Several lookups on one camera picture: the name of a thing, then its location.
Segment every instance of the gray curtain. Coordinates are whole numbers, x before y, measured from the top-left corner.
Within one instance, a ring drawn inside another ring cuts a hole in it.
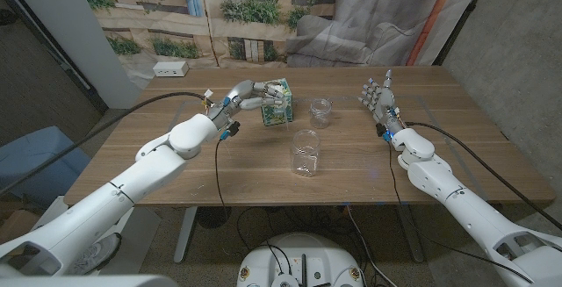
[[[404,65],[436,0],[335,0],[334,20],[306,15],[286,42],[290,67]]]

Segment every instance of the outlet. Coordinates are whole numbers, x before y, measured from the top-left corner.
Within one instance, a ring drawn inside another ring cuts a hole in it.
[[[185,76],[189,67],[185,61],[158,62],[153,70],[156,76]]]

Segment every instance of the small glass jar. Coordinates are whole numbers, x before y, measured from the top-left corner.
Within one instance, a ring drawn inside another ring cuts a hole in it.
[[[327,99],[314,99],[310,104],[310,125],[314,128],[326,128],[330,124],[332,104]]]

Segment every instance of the orange pipe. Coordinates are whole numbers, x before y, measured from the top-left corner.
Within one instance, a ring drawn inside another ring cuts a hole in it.
[[[431,10],[428,20],[425,22],[425,25],[421,30],[420,37],[418,37],[418,40],[415,42],[410,57],[407,58],[407,62],[406,62],[407,66],[414,65],[415,60],[418,58],[418,54],[420,54],[420,51],[422,50],[425,40],[429,36],[429,32],[431,32],[431,28],[433,28],[433,25],[437,21],[437,17],[439,16],[439,13],[441,13],[441,10],[445,5],[445,2],[447,2],[447,0],[436,0],[435,5],[433,5],[433,10]]]

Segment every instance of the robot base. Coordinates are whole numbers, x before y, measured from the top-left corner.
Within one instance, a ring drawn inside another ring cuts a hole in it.
[[[268,242],[281,269],[267,246]],[[279,249],[286,253],[286,258]],[[363,286],[359,266],[353,256],[319,235],[285,233],[267,240],[244,258],[236,286],[299,287],[301,284],[303,287],[313,287],[328,286],[327,283],[338,287]]]

